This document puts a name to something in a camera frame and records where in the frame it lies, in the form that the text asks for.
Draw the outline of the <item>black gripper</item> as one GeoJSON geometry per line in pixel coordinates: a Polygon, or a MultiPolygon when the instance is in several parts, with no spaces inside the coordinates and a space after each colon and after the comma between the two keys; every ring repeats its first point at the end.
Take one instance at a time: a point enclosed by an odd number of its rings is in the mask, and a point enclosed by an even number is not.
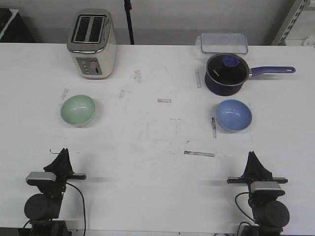
{"type": "Polygon", "coordinates": [[[263,205],[271,201],[275,201],[279,196],[275,196],[268,193],[262,194],[252,194],[250,193],[250,184],[255,181],[275,181],[278,184],[285,184],[288,183],[288,179],[284,177],[274,177],[270,171],[268,171],[259,161],[258,157],[256,156],[254,151],[250,151],[248,153],[248,160],[246,163],[246,167],[242,177],[228,177],[227,183],[231,184],[246,184],[249,190],[249,206],[251,208],[259,208],[263,205]],[[253,179],[248,177],[255,177],[255,178],[270,178],[270,179],[253,179]]]}
{"type": "Polygon", "coordinates": [[[44,171],[46,172],[64,173],[65,170],[70,175],[55,174],[57,176],[56,183],[50,186],[39,186],[39,191],[50,198],[61,200],[66,190],[66,183],[69,179],[85,180],[87,178],[86,174],[74,174],[67,148],[63,148],[54,161],[44,167],[44,171]]]}

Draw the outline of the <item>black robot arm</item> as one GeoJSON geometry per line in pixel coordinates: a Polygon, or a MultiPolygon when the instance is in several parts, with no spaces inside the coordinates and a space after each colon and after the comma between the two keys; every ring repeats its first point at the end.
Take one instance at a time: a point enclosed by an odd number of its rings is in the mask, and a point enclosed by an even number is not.
{"type": "Polygon", "coordinates": [[[283,227],[289,223],[290,214],[288,208],[278,197],[283,196],[285,191],[280,185],[288,182],[284,177],[273,177],[259,161],[253,151],[248,153],[248,160],[244,173],[240,177],[229,177],[228,184],[245,184],[247,192],[235,196],[234,202],[240,208],[237,199],[247,194],[248,204],[252,209],[253,217],[245,216],[252,221],[242,221],[237,230],[238,236],[279,236],[283,227]]]}
{"type": "Polygon", "coordinates": [[[25,203],[24,213],[31,224],[31,236],[70,236],[66,222],[59,220],[66,186],[78,189],[69,180],[85,180],[86,174],[76,174],[69,158],[68,149],[63,148],[55,160],[44,167],[43,172],[31,172],[26,183],[36,186],[39,193],[25,203]]]}

